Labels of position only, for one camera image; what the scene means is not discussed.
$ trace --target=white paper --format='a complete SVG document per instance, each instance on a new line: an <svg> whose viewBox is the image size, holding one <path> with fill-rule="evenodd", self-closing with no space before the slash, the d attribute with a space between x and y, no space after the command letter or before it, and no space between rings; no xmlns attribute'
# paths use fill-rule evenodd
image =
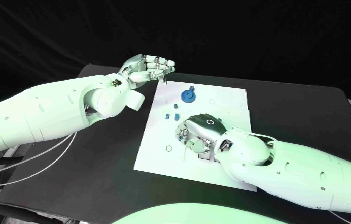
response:
<svg viewBox="0 0 351 224"><path fill-rule="evenodd" d="M196 101L184 103L182 93L190 86L195 86ZM238 126L251 131L246 90L172 81L167 86L159 83L134 169L256 191L254 185L239 183L228 176L213 156L210 160L200 159L179 142L177 126L200 113L220 118L226 128ZM179 121L174 120L176 114L180 115Z"/></svg>

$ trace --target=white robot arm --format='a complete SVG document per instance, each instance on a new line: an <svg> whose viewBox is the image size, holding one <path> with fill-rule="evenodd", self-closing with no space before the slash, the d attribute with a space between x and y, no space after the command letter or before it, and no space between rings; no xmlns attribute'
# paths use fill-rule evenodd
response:
<svg viewBox="0 0 351 224"><path fill-rule="evenodd" d="M0 151L69 135L117 116L125 106L138 110L144 96L134 89L150 80L166 84L164 75L173 71L173 61L137 55L118 73L29 88L0 102Z"/></svg>
<svg viewBox="0 0 351 224"><path fill-rule="evenodd" d="M351 162L269 136L225 128L209 114L192 116L176 137L196 153L215 150L230 178L320 210L351 213Z"/></svg>

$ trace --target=table surface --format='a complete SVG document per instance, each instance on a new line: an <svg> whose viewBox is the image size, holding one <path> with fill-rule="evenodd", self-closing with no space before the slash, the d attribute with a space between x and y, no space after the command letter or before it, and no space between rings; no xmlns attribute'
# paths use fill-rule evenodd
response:
<svg viewBox="0 0 351 224"><path fill-rule="evenodd" d="M79 77L107 75L118 68L88 65ZM170 81L246 89L252 131L314 147L351 161L351 105L337 88L173 73ZM157 81L137 91L146 95L140 111L121 114L78 132L54 166L31 179L6 186L0 203L90 223L113 223L149 207L206 203L251 211L287 223L343 223L328 212L269 195L134 170ZM26 158L61 140L35 143ZM43 169L69 142L23 164L10 179ZM351 220L351 215L341 213Z"/></svg>

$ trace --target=blue gear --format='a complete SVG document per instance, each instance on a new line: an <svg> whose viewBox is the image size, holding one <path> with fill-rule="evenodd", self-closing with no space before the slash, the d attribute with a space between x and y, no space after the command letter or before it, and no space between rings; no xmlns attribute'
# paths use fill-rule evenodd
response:
<svg viewBox="0 0 351 224"><path fill-rule="evenodd" d="M192 103L196 100L195 86L190 86L190 89L182 93L182 100L186 103Z"/></svg>

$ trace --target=robotic hand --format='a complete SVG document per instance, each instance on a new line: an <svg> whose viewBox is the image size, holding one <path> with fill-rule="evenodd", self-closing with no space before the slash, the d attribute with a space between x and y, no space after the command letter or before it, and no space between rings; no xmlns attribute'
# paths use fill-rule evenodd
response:
<svg viewBox="0 0 351 224"><path fill-rule="evenodd" d="M351 162L238 127L228 129L209 114L182 122L176 138L197 154L213 148L235 181L305 207L351 213Z"/></svg>
<svg viewBox="0 0 351 224"><path fill-rule="evenodd" d="M134 91L174 72L174 62L134 56L118 73L77 78L29 88L0 102L0 151L25 143L61 138L120 114L138 110L144 96Z"/></svg>

